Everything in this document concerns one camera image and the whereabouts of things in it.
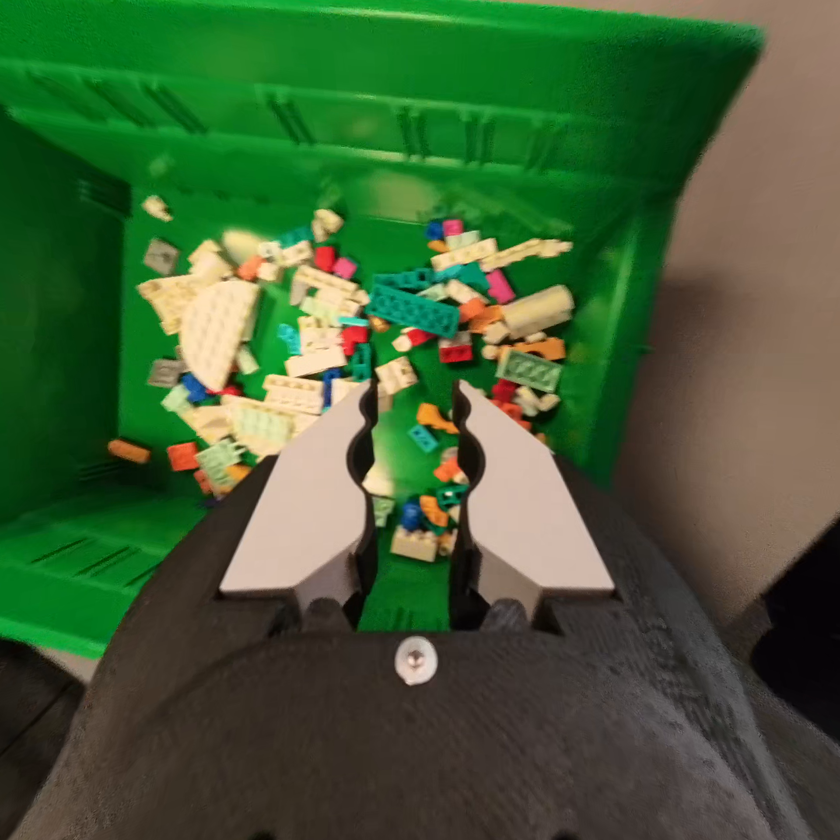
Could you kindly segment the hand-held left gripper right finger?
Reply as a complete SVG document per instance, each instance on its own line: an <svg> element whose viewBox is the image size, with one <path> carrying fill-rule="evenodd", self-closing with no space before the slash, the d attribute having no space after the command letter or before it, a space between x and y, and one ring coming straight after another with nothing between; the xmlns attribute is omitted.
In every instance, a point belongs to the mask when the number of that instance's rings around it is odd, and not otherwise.
<svg viewBox="0 0 840 840"><path fill-rule="evenodd" d="M449 624L508 601L533 622L549 599L616 585L550 449L466 381L453 386L456 462L468 479L449 572Z"/></svg>

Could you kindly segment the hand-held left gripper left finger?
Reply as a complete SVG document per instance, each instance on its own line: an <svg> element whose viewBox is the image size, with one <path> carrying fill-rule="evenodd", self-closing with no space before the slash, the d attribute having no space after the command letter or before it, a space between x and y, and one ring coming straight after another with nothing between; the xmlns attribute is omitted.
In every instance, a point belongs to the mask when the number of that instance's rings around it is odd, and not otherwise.
<svg viewBox="0 0 840 840"><path fill-rule="evenodd" d="M280 596L361 620L378 571L373 500L377 386L364 382L276 457L219 585L225 599Z"/></svg>

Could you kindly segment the pile of lego bricks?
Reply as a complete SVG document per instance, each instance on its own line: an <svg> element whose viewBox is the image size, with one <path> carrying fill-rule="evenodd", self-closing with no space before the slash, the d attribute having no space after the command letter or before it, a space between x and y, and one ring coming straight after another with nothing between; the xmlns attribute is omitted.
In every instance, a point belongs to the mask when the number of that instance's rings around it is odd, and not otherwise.
<svg viewBox="0 0 840 840"><path fill-rule="evenodd" d="M467 492L450 386L469 380L526 432L557 413L566 358L559 327L574 314L566 286L530 295L506 270L554 260L571 241L530 238L499 248L462 220L430 222L427 263L360 270L337 242L344 220L320 208L309 227L275 239L226 231L186 258L153 238L136 286L171 344L153 359L149 388L165 391L165 457L190 475L210 508L252 467L278 455L330 409L378 383L379 451L364 480L378 529L398 557L448 556Z"/></svg>

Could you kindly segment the green plastic bin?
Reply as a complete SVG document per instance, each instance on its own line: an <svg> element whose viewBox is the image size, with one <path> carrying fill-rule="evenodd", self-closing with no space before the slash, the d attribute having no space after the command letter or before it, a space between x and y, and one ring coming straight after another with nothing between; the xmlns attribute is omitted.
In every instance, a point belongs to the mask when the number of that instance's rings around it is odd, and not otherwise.
<svg viewBox="0 0 840 840"><path fill-rule="evenodd" d="M2 638L95 658L205 508L165 450L176 332L138 292L318 209L369 290L429 224L572 292L536 428L607 487L679 199L758 63L745 24L499 2L2 2Z"/></svg>

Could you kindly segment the person's dark clothing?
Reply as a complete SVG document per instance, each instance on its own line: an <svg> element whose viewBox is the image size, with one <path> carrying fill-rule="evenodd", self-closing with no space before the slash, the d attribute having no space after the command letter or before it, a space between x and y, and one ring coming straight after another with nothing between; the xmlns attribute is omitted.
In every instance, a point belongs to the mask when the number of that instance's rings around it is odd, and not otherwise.
<svg viewBox="0 0 840 840"><path fill-rule="evenodd" d="M835 740L839 732L839 520L763 596L770 628L750 664L772 692Z"/></svg>

